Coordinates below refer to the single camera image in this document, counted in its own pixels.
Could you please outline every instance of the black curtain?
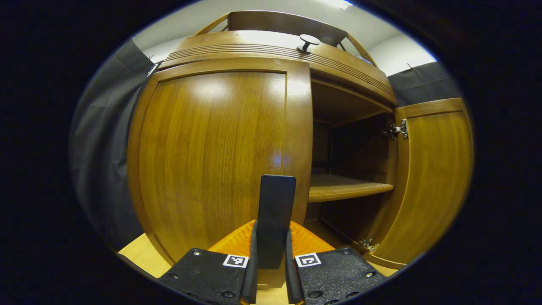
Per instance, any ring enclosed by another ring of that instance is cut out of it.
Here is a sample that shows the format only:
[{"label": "black curtain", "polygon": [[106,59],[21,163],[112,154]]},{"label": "black curtain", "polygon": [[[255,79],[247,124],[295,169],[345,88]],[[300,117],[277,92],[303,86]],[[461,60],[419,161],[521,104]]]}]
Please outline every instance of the black curtain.
[{"label": "black curtain", "polygon": [[388,79],[399,107],[463,96],[446,68],[439,62],[417,66],[390,75]]},{"label": "black curtain", "polygon": [[130,200],[126,148],[132,111],[153,66],[128,40],[88,83],[70,129],[70,169],[79,203],[116,251],[143,233]]}]

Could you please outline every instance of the black knob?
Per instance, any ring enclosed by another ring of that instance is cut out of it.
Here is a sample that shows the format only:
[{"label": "black knob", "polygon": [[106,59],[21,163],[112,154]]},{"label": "black knob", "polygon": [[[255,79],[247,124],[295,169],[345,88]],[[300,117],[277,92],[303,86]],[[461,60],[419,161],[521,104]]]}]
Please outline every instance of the black knob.
[{"label": "black knob", "polygon": [[298,45],[298,50],[299,51],[302,51],[302,52],[305,52],[305,53],[310,53],[311,52],[311,48],[309,48],[308,46],[309,45],[319,45],[320,44],[320,40],[314,36],[310,36],[310,35],[307,35],[307,34],[301,34],[299,35],[299,38],[301,38],[301,40],[305,41],[305,44],[304,45]]}]

